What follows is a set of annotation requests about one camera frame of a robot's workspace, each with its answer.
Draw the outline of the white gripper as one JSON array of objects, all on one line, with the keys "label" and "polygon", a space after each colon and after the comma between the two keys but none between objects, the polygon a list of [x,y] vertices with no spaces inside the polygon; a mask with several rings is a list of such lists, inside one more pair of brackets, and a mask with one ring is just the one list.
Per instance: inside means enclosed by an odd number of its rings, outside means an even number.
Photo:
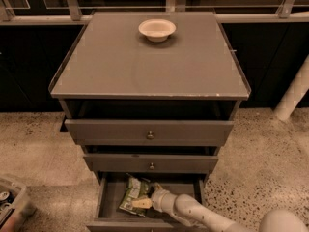
[{"label": "white gripper", "polygon": [[153,208],[161,213],[172,213],[176,195],[169,190],[163,189],[160,183],[154,183],[152,200],[148,197],[137,198],[131,201],[134,208],[150,209]]}]

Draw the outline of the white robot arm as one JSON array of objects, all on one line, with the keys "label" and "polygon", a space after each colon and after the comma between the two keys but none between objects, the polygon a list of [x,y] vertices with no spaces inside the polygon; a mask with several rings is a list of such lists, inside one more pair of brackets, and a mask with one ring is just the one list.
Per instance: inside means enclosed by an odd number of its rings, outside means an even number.
[{"label": "white robot arm", "polygon": [[[191,227],[205,225],[210,232],[255,232],[234,220],[211,211],[187,194],[173,194],[160,184],[155,185],[151,197],[142,196],[131,201],[135,208],[150,209],[168,214],[179,223]],[[272,210],[261,219],[258,232],[309,232],[304,222],[287,210]]]}]

